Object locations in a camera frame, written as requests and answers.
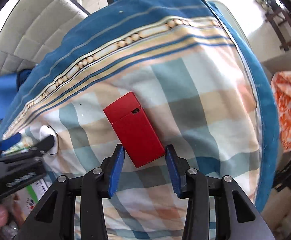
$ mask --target paw print logo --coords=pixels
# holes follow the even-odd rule
[[[31,199],[31,198],[27,198],[27,201],[26,201],[26,203],[27,203],[27,208],[29,209],[29,210],[33,210],[33,208],[35,207],[35,202]]]

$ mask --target orange patterned cloth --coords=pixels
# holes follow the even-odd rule
[[[271,88],[278,108],[283,150],[288,152],[291,151],[291,71],[276,73]]]

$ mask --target silver screw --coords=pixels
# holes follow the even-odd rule
[[[59,176],[59,177],[57,178],[57,180],[58,180],[59,182],[65,182],[66,179],[67,179],[67,177],[64,176],[64,175],[61,175],[61,176]]]
[[[198,171],[195,168],[190,168],[190,169],[188,169],[188,173],[192,174],[192,175],[195,175],[195,174],[198,173]]]
[[[233,178],[231,176],[229,176],[229,175],[226,175],[226,176],[224,176],[224,180],[226,182],[232,182],[233,181]]]
[[[94,174],[101,174],[102,169],[101,169],[101,168],[95,168],[95,169],[93,169],[92,172],[93,172]]]

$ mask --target blue gripper pad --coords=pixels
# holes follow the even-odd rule
[[[172,187],[174,193],[177,194],[178,197],[181,195],[181,178],[180,174],[176,168],[175,162],[173,160],[173,154],[175,154],[173,146],[167,146],[166,147],[166,163],[167,163],[167,169],[169,171]]]
[[[110,197],[113,197],[113,195],[116,193],[118,189],[119,178],[122,171],[122,166],[124,164],[123,146],[118,144],[115,149],[115,153],[117,153],[116,160],[111,170],[111,175],[110,175],[110,180],[109,180],[110,183],[109,183],[108,194]]]

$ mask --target red rectangular case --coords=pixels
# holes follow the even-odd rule
[[[164,148],[133,92],[103,111],[137,168],[164,155]]]

